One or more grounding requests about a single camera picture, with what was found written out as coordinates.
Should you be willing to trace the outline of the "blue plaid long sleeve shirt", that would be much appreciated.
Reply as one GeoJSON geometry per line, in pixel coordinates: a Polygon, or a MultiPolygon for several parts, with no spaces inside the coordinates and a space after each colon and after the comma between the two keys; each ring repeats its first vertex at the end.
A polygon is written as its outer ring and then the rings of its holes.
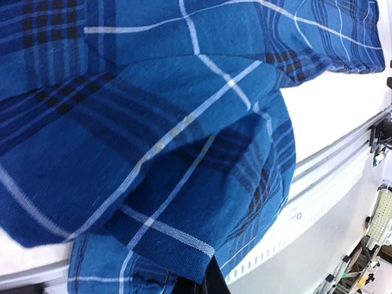
{"type": "Polygon", "coordinates": [[[1,228],[70,293],[228,293],[296,167],[281,89],[385,69],[376,1],[2,1],[1,228]]]}

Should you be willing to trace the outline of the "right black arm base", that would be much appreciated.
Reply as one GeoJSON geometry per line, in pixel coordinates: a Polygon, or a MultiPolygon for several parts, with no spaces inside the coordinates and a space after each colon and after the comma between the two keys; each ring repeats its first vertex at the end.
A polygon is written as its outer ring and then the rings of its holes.
{"type": "Polygon", "coordinates": [[[391,109],[385,110],[381,118],[371,126],[369,140],[371,154],[391,150],[391,109]]]}

